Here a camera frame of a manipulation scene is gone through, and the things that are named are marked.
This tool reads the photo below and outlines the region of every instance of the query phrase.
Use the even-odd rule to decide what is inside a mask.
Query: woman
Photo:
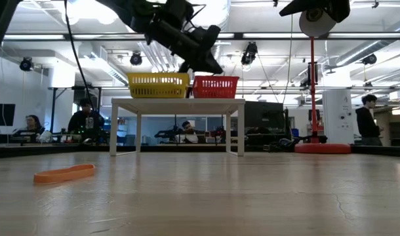
[[[44,132],[45,128],[41,126],[40,119],[36,115],[27,115],[26,123],[27,127],[14,130],[13,136],[29,136],[31,142],[35,142],[35,139]]]

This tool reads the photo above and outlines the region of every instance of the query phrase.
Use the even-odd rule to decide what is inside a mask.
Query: computer monitor
[[[285,129],[283,104],[273,102],[245,102],[245,127]]]
[[[15,104],[0,104],[0,126],[13,126],[14,116]]]

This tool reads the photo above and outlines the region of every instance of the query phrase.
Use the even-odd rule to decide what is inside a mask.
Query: desk
[[[119,108],[137,115],[136,152],[140,152],[142,115],[226,115],[226,127],[231,127],[231,115],[238,111],[238,152],[231,152],[231,143],[226,142],[226,151],[244,156],[244,99],[180,99],[180,98],[113,98],[111,120],[118,119]],[[110,155],[117,155],[117,122],[111,122]],[[231,140],[231,132],[226,132],[226,140]]]

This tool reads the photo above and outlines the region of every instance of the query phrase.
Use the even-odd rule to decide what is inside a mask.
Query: red pole
[[[311,101],[312,101],[312,137],[311,143],[318,144],[317,110],[315,106],[315,62],[313,53],[314,38],[311,37]]]

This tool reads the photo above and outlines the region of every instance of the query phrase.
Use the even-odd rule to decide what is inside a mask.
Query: white column
[[[136,152],[140,152],[142,139],[142,114],[137,113],[137,126],[136,126]]]
[[[245,149],[245,108],[238,105],[238,156],[244,156]]]
[[[336,73],[323,78],[324,86],[351,86],[350,72],[347,68],[337,69]],[[323,92],[324,133],[331,144],[352,144],[353,110],[350,90],[326,90]]]
[[[226,124],[226,151],[230,152],[231,151],[231,113],[226,112],[225,116],[225,124]]]
[[[111,108],[111,132],[110,132],[110,155],[117,155],[117,119],[119,116],[119,108],[117,104],[113,104]]]
[[[76,69],[64,62],[59,62],[54,65],[53,68],[47,69],[49,71],[49,86],[50,87],[72,87],[75,85],[75,72]],[[62,89],[57,90],[57,96],[62,92]],[[73,90],[66,90],[56,99],[56,105],[54,109],[54,124],[53,131],[60,132],[62,128],[67,128],[69,120],[72,116],[73,96],[75,92]],[[47,93],[46,98],[46,110],[45,110],[45,121],[49,123],[51,121],[51,109],[52,109],[52,91]]]

